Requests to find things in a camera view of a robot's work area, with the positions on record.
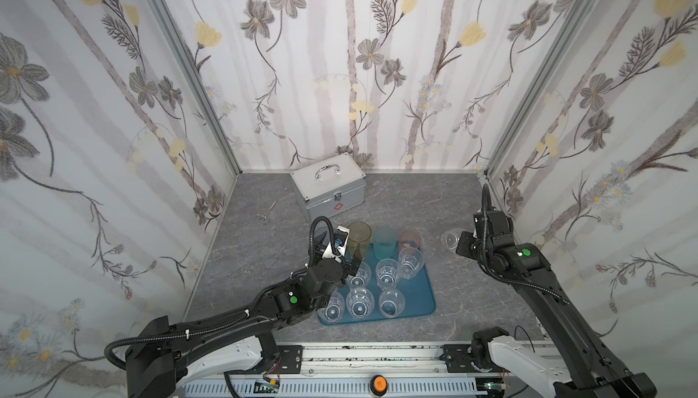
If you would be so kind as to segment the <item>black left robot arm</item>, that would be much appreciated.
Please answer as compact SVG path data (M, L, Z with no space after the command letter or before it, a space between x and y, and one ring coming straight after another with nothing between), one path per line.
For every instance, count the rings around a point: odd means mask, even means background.
M333 292L358 269L350 234L349 228L319 216L310 225L304 268L265 287L238 309L183 323L156 318L140 335L109 343L105 359L127 374L130 397L171 396L201 374L207 361L234 372L274 366L280 356L274 331L327 307Z

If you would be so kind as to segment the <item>yellow plastic cup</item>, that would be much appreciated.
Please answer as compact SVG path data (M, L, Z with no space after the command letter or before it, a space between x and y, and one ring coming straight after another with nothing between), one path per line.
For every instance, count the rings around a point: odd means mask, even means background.
M349 225L347 250L352 260L362 260L368 256L368 248L373 237L370 225L364 222L354 222Z

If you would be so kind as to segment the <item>teal plastic cup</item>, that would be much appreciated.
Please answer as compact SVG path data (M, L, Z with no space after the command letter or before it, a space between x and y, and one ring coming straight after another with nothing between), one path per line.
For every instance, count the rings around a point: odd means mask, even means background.
M396 229L390 227L380 227L374 232L374 256L377 261L391 258L394 254L398 241Z

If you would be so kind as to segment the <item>pink plastic cup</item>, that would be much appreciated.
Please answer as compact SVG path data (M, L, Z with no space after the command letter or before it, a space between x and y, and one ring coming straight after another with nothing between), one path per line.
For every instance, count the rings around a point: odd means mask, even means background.
M423 243L422 236L416 230L402 231L398 236L398 250L405 248L420 249Z

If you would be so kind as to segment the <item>frosted clear plastic cup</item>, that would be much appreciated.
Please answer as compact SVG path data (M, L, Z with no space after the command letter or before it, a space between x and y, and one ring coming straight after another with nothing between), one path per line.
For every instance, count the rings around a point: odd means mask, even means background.
M446 230L440 237L441 245L443 245L445 249L455 253L458 249L463 232L463 228L451 228Z

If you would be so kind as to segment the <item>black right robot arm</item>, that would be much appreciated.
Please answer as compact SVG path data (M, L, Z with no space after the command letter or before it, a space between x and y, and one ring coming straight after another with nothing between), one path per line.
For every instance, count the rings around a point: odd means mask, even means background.
M532 351L516 348L508 335L474 338L474 354L519 377L545 397L654 397L657 388L645 373L632 373L594 332L562 289L543 253L514 241L514 223L492 203L489 187L474 214L474 231L462 232L457 254L472 259L491 278L510 285L525 300L558 350L565 366L557 370Z

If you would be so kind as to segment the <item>teal plastic tray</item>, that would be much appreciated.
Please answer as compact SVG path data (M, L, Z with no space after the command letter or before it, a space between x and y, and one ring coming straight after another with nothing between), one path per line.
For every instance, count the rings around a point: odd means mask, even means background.
M376 257L374 256L374 249L368 249L368 256L362 262L368 263L372 270L371 281L366 288L374 295L374 301L376 301L376 304L374 305L374 312L372 312L367 319L363 321L356 321L354 318L352 318L352 316L350 316L345 307L343 319L339 323L334 323L333 325L349 325L349 323L368 323L427 316L436 310L436 299L434 298L434 292L427 273L427 268L423 267L415 278L411 280L405 280L402 278L396 287L405 295L406 298L406 307L403 314L393 319L383 317L378 308L379 296L383 291L376 283L376 265L379 263L379 261L377 261ZM339 292L343 298L346 298L347 294L352 289L352 287L350 287L348 284L349 279L345 286L336 289L336 291Z

